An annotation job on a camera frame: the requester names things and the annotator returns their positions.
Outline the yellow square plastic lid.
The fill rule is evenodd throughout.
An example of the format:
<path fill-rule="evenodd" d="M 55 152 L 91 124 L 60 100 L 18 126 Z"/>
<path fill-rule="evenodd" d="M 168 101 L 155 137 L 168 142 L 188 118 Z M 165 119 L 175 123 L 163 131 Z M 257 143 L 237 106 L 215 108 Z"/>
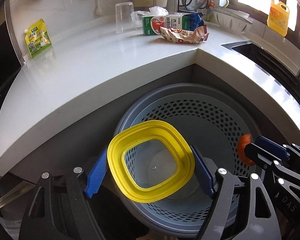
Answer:
<path fill-rule="evenodd" d="M 128 199 L 153 203 L 176 193 L 194 175 L 194 155 L 171 124 L 150 120 L 117 134 L 107 149 L 111 175 Z"/>

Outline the red white snack bag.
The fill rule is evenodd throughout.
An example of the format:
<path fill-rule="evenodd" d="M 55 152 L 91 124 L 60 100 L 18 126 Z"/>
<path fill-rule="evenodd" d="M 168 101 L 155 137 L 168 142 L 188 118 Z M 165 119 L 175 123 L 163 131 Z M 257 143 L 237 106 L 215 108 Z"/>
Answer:
<path fill-rule="evenodd" d="M 194 31 L 183 29 L 169 29 L 160 28 L 161 36 L 172 43 L 184 43 L 184 44 L 200 44 L 206 42 L 209 38 L 207 27 L 201 26 Z"/>

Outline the green white milk carton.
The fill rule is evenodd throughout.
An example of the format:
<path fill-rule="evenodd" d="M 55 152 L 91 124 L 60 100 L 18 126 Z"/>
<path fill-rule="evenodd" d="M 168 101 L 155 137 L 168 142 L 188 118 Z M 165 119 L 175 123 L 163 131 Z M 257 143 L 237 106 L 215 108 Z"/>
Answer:
<path fill-rule="evenodd" d="M 142 29 L 145 36 L 161 34 L 161 28 L 190 30 L 190 18 L 188 16 L 143 16 Z"/>

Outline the white plastic bag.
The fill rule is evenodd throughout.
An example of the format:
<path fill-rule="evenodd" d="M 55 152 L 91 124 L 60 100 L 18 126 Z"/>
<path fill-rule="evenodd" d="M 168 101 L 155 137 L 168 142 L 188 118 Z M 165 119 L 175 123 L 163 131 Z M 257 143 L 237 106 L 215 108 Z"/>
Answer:
<path fill-rule="evenodd" d="M 143 17 L 148 17 L 148 16 L 166 16 L 168 15 L 169 12 L 163 8 L 163 7 L 150 7 L 148 11 L 134 11 L 130 14 L 134 25 L 137 27 L 142 26 L 142 19 Z"/>

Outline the grey perforated trash bin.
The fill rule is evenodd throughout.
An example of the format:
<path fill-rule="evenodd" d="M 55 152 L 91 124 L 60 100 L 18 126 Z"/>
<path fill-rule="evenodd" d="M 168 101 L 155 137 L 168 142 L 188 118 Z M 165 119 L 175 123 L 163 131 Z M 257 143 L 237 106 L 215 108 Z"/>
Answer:
<path fill-rule="evenodd" d="M 171 124 L 202 156 L 234 175 L 246 177 L 261 171 L 245 165 L 237 154 L 240 137 L 245 134 L 258 137 L 258 127 L 241 105 L 214 88 L 191 83 L 158 88 L 126 111 L 115 132 L 149 120 Z M 193 238 L 211 205 L 210 197 L 202 192 L 196 177 L 157 202 L 142 204 L 126 197 L 121 199 L 147 227 L 178 238 Z"/>

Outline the black kitchen sink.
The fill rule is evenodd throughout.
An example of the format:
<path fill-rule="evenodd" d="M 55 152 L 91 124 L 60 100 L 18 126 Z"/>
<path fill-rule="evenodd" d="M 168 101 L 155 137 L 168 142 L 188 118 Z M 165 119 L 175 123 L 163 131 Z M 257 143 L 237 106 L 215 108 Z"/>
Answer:
<path fill-rule="evenodd" d="M 245 56 L 257 64 L 263 72 L 274 77 L 279 85 L 283 85 L 288 94 L 300 105 L 300 81 L 284 64 L 264 48 L 252 41 L 226 43 L 222 46 Z"/>

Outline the yellow detergent bottle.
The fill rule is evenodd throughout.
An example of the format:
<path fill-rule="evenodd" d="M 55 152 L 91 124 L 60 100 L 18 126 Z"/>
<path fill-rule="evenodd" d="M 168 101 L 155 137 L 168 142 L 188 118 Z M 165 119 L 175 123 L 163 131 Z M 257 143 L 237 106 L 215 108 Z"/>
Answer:
<path fill-rule="evenodd" d="M 285 37 L 288 32 L 289 8 L 283 2 L 275 4 L 271 0 L 270 11 L 267 18 L 267 26 Z"/>

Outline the white leaf pattern bowl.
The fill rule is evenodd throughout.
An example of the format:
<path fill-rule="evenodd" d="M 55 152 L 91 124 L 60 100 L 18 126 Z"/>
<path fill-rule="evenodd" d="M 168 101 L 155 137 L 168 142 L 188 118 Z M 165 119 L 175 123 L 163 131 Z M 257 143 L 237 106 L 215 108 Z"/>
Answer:
<path fill-rule="evenodd" d="M 213 8 L 212 11 L 218 25 L 229 33 L 242 35 L 247 33 L 253 26 L 250 20 L 229 10 Z"/>

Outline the yellow green seasoning pouch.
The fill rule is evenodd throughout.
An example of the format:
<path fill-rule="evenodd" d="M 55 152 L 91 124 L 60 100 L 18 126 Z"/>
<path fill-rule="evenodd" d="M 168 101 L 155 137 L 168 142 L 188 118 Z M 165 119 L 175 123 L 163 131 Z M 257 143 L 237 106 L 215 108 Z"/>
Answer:
<path fill-rule="evenodd" d="M 42 18 L 27 29 L 25 42 L 31 58 L 52 46 L 46 24 Z"/>

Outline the blue white bottle brush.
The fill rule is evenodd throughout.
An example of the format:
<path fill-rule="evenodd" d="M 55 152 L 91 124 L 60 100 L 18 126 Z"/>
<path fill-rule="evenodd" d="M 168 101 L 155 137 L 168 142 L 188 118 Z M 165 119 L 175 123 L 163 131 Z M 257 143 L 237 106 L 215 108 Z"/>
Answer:
<path fill-rule="evenodd" d="M 100 6 L 100 0 L 95 0 L 95 15 L 101 16 L 103 14 L 102 8 Z"/>

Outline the clear plastic cup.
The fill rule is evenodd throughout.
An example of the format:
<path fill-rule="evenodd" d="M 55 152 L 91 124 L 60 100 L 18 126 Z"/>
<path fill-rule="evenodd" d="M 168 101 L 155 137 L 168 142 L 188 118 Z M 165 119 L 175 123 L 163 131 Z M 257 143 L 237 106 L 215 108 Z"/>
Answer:
<path fill-rule="evenodd" d="M 133 2 L 115 5 L 116 33 L 121 34 L 136 29 Z"/>

